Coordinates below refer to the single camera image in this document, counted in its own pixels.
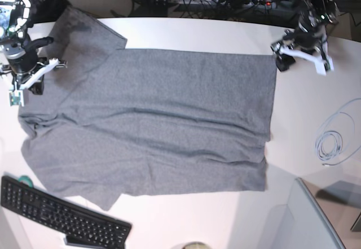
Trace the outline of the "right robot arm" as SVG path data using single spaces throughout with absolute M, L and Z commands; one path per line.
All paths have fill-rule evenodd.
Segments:
M 12 76 L 10 91 L 30 90 L 42 95 L 45 73 L 50 61 L 38 56 L 38 49 L 53 43 L 51 37 L 32 40 L 28 28 L 33 26 L 35 0 L 1 0 L 1 76 Z

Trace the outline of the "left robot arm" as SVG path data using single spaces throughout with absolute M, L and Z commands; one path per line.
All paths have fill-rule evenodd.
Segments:
M 319 75 L 334 70 L 328 54 L 327 25 L 337 25 L 337 5 L 334 0 L 299 0 L 296 12 L 298 24 L 294 30 L 285 30 L 282 38 L 271 44 L 275 63 L 285 72 L 301 58 L 312 62 Z

